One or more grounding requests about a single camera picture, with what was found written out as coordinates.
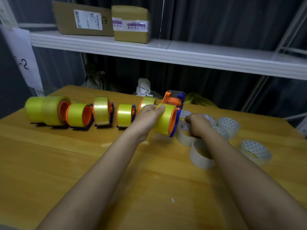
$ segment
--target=forearm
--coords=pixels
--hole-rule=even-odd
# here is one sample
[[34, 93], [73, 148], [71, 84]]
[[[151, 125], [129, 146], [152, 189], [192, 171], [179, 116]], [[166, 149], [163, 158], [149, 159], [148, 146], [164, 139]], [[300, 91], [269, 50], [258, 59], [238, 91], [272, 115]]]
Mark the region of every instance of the forearm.
[[124, 131], [37, 229], [94, 229], [137, 146], [133, 133]]
[[202, 138], [250, 229], [306, 228], [305, 209], [274, 179], [213, 128]]

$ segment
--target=table surface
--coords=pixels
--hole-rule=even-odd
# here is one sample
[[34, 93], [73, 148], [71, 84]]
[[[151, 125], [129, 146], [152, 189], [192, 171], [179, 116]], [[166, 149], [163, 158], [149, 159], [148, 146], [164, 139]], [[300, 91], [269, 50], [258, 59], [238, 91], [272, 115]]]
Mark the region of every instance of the table surface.
[[[92, 103], [107, 95], [115, 105], [139, 105], [142, 97], [66, 86], [52, 95]], [[231, 144], [244, 139], [268, 148], [263, 169], [307, 207], [307, 141], [285, 120], [213, 107], [183, 109], [241, 124]], [[0, 224], [34, 229], [122, 131], [53, 129], [29, 124], [21, 109], [0, 120]], [[216, 167], [202, 170], [189, 147], [176, 138], [150, 133], [125, 171], [99, 229], [246, 229]]]

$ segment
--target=white shelf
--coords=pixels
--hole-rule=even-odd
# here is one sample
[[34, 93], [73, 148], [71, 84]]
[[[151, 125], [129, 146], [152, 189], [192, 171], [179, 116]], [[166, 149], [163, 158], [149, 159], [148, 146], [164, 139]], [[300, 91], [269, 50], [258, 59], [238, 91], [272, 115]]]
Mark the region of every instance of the white shelf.
[[31, 32], [31, 42], [37, 47], [307, 80], [307, 60], [270, 51], [158, 39], [147, 44], [119, 42], [58, 31]]

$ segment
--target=cardboard box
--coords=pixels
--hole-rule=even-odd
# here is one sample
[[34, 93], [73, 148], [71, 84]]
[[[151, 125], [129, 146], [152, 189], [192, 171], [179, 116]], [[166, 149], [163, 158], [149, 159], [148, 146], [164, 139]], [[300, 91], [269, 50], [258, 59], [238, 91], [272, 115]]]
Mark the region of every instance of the cardboard box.
[[150, 15], [136, 6], [112, 6], [114, 38], [117, 41], [147, 43], [150, 39]]
[[60, 1], [52, 5], [61, 34], [114, 36], [111, 9]]

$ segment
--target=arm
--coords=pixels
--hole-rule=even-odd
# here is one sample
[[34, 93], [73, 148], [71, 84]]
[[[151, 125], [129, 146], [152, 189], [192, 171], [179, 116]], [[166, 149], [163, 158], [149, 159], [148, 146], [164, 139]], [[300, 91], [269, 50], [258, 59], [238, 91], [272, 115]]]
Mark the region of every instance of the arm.
[[307, 212], [282, 186], [225, 141], [202, 114], [186, 117], [206, 142], [250, 229], [307, 229]]
[[65, 194], [36, 230], [94, 229], [137, 146], [146, 140], [164, 110], [165, 106], [143, 107], [131, 126]]

